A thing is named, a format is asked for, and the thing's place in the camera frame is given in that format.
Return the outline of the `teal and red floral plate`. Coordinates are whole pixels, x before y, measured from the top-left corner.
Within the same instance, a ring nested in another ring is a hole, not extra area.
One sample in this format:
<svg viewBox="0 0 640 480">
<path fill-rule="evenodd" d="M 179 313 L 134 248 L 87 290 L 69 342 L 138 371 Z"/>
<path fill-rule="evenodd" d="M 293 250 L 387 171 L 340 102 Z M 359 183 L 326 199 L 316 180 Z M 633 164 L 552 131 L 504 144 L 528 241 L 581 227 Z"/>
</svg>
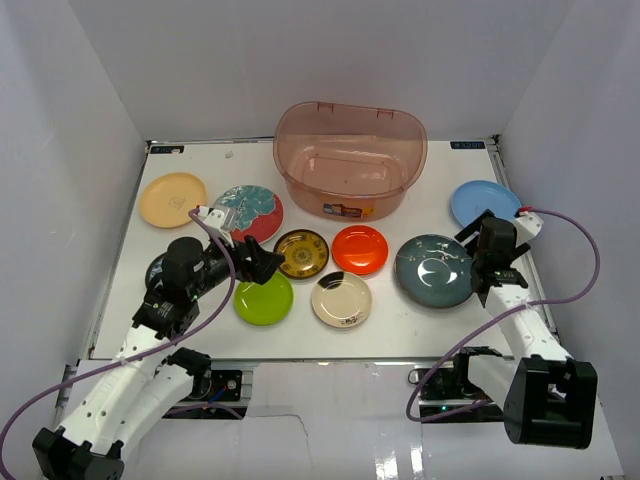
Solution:
<svg viewBox="0 0 640 480">
<path fill-rule="evenodd" d="M 259 244 L 274 237 L 284 218 L 280 198 L 270 189 L 256 185 L 240 185 L 225 191 L 214 204 L 236 211 L 231 236 L 243 242 L 249 235 Z"/>
</svg>

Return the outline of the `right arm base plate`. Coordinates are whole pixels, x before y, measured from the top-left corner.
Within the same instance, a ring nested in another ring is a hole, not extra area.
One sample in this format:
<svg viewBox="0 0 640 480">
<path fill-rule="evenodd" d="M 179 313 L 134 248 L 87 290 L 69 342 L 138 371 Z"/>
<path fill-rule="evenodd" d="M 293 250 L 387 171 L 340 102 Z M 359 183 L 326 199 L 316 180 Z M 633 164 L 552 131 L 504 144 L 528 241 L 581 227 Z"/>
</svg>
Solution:
<svg viewBox="0 0 640 480">
<path fill-rule="evenodd" d="M 484 393 L 471 384 L 458 384 L 453 368 L 440 368 L 418 395 L 420 416 L 434 416 L 481 401 Z M 475 410 L 436 420 L 436 423 L 497 423 L 503 421 L 500 408 L 488 403 Z"/>
</svg>

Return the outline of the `pale yellow bear plate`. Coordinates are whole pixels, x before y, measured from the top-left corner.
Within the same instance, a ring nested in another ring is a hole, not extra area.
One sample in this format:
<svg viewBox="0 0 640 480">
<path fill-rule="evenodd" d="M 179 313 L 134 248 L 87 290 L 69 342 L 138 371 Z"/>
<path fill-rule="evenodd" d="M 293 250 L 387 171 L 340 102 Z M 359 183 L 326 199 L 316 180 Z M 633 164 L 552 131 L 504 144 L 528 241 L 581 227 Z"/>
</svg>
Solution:
<svg viewBox="0 0 640 480">
<path fill-rule="evenodd" d="M 144 189 L 139 210 L 148 224 L 173 229 L 190 223 L 189 212 L 207 201 L 206 186 L 197 176 L 173 172 L 156 178 Z"/>
</svg>

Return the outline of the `black and gold patterned plate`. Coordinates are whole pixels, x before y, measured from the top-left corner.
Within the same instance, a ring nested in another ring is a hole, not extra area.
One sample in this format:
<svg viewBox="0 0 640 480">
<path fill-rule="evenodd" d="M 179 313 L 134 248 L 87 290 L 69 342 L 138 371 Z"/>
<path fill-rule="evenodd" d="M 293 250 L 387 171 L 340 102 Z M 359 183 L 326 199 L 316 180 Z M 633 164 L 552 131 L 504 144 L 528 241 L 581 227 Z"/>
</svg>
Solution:
<svg viewBox="0 0 640 480">
<path fill-rule="evenodd" d="M 328 264 L 329 246 L 317 232 L 295 229 L 281 236 L 274 253 L 284 256 L 279 270 L 288 278 L 304 280 L 319 274 Z"/>
</svg>

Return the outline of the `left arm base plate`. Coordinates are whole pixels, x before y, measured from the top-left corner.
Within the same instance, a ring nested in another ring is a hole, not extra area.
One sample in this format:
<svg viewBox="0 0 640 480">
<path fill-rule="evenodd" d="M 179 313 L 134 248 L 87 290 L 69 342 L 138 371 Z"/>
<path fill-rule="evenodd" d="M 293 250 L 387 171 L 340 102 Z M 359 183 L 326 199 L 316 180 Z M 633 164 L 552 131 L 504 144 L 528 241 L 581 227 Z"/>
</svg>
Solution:
<svg viewBox="0 0 640 480">
<path fill-rule="evenodd" d="M 208 370 L 196 377 L 191 392 L 172 407 L 166 419 L 241 420 L 245 417 L 251 385 L 241 370 Z"/>
</svg>

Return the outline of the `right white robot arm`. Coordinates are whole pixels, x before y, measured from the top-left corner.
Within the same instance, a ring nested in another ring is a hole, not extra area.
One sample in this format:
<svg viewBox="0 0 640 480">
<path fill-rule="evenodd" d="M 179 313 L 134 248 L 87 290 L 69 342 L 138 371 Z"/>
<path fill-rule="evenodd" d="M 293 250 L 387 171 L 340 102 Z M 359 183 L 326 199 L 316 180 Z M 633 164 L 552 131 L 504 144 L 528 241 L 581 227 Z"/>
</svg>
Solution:
<svg viewBox="0 0 640 480">
<path fill-rule="evenodd" d="M 526 208 L 510 220 L 485 210 L 456 235 L 472 258 L 472 291 L 496 318 L 513 358 L 490 347 L 465 346 L 454 358 L 451 384 L 463 398 L 480 392 L 489 397 L 514 444 L 584 450 L 592 439 L 596 370 L 560 345 L 513 265 L 542 225 Z"/>
</svg>

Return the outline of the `dark blue plate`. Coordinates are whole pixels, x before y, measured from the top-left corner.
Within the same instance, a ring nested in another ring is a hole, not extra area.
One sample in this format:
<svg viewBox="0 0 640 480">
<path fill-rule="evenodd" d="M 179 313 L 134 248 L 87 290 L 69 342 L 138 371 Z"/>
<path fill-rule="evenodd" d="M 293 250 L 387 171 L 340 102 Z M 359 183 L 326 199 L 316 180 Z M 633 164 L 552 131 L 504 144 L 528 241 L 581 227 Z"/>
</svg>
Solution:
<svg viewBox="0 0 640 480">
<path fill-rule="evenodd" d="M 145 288 L 151 289 L 154 288 L 157 283 L 161 280 L 160 275 L 163 271 L 162 262 L 165 254 L 160 254 L 157 256 L 148 266 L 145 273 Z"/>
</svg>

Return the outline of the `dark teal glazed plate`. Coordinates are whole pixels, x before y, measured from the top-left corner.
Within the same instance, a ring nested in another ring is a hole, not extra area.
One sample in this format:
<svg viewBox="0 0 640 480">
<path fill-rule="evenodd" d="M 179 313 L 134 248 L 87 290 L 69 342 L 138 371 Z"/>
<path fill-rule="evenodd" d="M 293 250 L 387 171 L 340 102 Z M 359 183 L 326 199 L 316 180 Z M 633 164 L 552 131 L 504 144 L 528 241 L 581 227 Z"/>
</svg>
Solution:
<svg viewBox="0 0 640 480">
<path fill-rule="evenodd" d="M 428 308 L 448 309 L 472 296 L 471 263 L 466 249 L 456 240 L 423 234 L 399 248 L 394 274 L 413 301 Z"/>
</svg>

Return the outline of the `lime green plate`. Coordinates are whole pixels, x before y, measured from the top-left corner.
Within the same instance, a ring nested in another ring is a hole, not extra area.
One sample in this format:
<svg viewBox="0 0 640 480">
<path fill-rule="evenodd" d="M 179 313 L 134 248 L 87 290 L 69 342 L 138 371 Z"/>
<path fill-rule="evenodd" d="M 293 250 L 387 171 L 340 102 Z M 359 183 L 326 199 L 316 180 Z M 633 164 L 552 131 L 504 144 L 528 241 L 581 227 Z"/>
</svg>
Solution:
<svg viewBox="0 0 640 480">
<path fill-rule="evenodd" d="M 283 320 L 294 303 L 294 290 L 286 276 L 276 272 L 264 285 L 241 282 L 235 290 L 236 313 L 254 326 L 270 326 Z"/>
</svg>

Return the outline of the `cream and black plate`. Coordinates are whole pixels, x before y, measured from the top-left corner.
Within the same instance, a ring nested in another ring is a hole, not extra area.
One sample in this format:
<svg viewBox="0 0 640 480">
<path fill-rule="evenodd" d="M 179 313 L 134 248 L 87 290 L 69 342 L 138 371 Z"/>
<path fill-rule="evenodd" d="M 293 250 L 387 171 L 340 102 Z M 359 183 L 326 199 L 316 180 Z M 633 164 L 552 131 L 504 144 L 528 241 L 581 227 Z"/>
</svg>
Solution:
<svg viewBox="0 0 640 480">
<path fill-rule="evenodd" d="M 316 282 L 311 293 L 315 315 L 326 325 L 350 329 L 363 323 L 373 307 L 373 295 L 359 276 L 336 271 Z"/>
</svg>

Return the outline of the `orange plate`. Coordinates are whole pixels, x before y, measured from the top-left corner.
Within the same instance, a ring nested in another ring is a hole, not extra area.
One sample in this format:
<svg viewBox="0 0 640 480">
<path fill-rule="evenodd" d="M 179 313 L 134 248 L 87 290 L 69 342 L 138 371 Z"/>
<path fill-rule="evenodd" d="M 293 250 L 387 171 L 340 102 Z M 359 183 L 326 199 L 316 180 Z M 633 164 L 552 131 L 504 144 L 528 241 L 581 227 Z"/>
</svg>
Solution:
<svg viewBox="0 0 640 480">
<path fill-rule="evenodd" d="M 367 276 L 378 272 L 389 256 L 385 237 L 367 225 L 353 225 L 336 234 L 331 245 L 336 265 L 347 272 Z"/>
</svg>

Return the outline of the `light blue plate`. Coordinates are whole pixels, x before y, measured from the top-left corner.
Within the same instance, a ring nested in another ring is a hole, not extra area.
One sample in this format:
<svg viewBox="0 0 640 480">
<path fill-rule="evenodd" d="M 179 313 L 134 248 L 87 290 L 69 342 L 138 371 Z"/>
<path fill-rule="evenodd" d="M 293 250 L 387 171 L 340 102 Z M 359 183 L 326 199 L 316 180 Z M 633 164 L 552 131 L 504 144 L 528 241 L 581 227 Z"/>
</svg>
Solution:
<svg viewBox="0 0 640 480">
<path fill-rule="evenodd" d="M 498 183 L 473 180 L 454 191 L 450 207 L 458 224 L 466 227 L 485 210 L 490 210 L 498 218 L 510 220 L 522 203 L 511 190 Z"/>
</svg>

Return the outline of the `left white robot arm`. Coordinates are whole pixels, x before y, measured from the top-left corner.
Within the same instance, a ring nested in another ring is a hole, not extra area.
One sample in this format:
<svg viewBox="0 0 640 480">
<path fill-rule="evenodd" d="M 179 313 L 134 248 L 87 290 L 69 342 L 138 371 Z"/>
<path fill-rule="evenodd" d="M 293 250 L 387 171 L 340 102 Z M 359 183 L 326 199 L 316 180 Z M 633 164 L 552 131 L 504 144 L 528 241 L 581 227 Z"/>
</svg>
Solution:
<svg viewBox="0 0 640 480">
<path fill-rule="evenodd" d="M 119 355 L 56 429 L 33 440 L 45 478 L 121 478 L 134 445 L 175 403 L 210 390 L 210 356 L 177 343 L 200 313 L 199 298 L 228 278 L 263 285 L 284 257 L 251 236 L 208 246 L 181 237 L 158 261 Z"/>
</svg>

